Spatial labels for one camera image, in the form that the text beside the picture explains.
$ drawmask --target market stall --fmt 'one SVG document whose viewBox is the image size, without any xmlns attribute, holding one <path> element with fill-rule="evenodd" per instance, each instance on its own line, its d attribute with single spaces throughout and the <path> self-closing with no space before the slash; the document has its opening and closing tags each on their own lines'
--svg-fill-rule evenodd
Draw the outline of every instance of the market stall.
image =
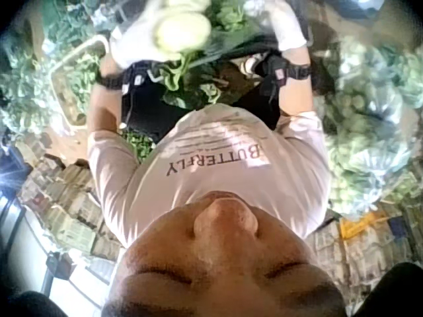
<svg viewBox="0 0 423 317">
<path fill-rule="evenodd" d="M 184 52 L 179 61 L 149 70 L 151 80 L 166 87 L 166 103 L 189 110 L 231 103 L 260 80 L 244 78 L 234 66 L 275 48 L 257 8 L 245 2 L 166 1 L 169 8 L 205 10 L 175 14 L 158 28 L 159 45 Z M 341 18 L 337 1 L 328 2 L 294 8 L 316 70 L 315 108 L 332 173 L 326 222 L 308 242 L 355 306 L 390 267 L 423 260 L 423 46 L 402 13 L 395 11 L 399 23 L 388 27 L 393 1 L 367 8 L 362 23 Z M 2 122 L 34 167 L 20 200 L 64 252 L 78 249 L 87 259 L 116 261 L 120 249 L 95 203 L 89 170 L 74 164 L 86 158 L 89 95 L 108 39 L 143 9 L 136 0 L 42 0 L 1 41 L 8 61 L 0 74 Z M 169 35 L 192 24 L 201 27 L 191 37 Z M 124 127 L 122 137 L 141 163 L 155 146 Z M 371 258 L 375 253 L 379 257 Z"/>
</svg>

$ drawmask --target man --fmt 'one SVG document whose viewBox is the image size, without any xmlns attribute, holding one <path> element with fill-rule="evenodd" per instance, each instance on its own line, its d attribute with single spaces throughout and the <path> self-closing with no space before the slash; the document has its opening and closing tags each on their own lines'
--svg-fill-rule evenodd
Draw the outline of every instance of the man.
<svg viewBox="0 0 423 317">
<path fill-rule="evenodd" d="M 157 4 L 112 43 L 91 96 L 89 162 L 106 224 L 128 248 L 103 314 L 344 316 L 342 296 L 302 241 L 323 221 L 330 176 L 291 7 L 266 2 L 294 70 L 273 69 L 285 113 L 274 131 L 254 110 L 208 106 L 180 119 L 140 166 L 117 134 L 122 93 L 112 88 L 134 63 L 173 58 L 153 43 Z"/>
</svg>

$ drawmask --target vegetable pile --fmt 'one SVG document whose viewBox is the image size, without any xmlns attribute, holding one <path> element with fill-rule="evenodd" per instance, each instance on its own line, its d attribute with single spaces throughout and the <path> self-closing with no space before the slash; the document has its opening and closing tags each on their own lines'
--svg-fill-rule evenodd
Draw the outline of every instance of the vegetable pile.
<svg viewBox="0 0 423 317">
<path fill-rule="evenodd" d="M 414 171 L 407 169 L 401 176 L 398 186 L 383 200 L 395 204 L 408 203 L 419 197 L 422 190 L 422 180 L 416 177 Z"/>
<path fill-rule="evenodd" d="M 66 79 L 73 94 L 77 97 L 79 111 L 86 114 L 90 100 L 91 89 L 100 67 L 100 56 L 84 53 L 73 65 L 65 65 Z"/>
<path fill-rule="evenodd" d="M 9 31 L 1 41 L 8 65 L 0 74 L 3 123 L 14 133 L 41 133 L 56 100 L 47 79 L 50 64 L 34 58 L 30 35 Z"/>
<path fill-rule="evenodd" d="M 407 165 L 415 140 L 405 139 L 399 124 L 403 106 L 423 105 L 418 89 L 423 77 L 410 68 L 418 61 L 416 54 L 364 46 L 353 38 L 327 52 L 325 65 L 335 79 L 323 119 L 333 211 L 357 219 L 375 209 L 387 181 Z"/>
<path fill-rule="evenodd" d="M 85 5 L 89 1 L 42 0 L 43 50 L 56 61 L 95 35 Z"/>
<path fill-rule="evenodd" d="M 175 14 L 158 26 L 156 44 L 162 50 L 181 53 L 182 58 L 159 65 L 158 72 L 168 90 L 163 100 L 189 109 L 216 103 L 221 91 L 212 76 L 199 82 L 186 80 L 190 64 L 249 40 L 258 34 L 257 23 L 244 13 L 243 0 L 168 0 L 166 4 L 175 9 Z"/>
</svg>

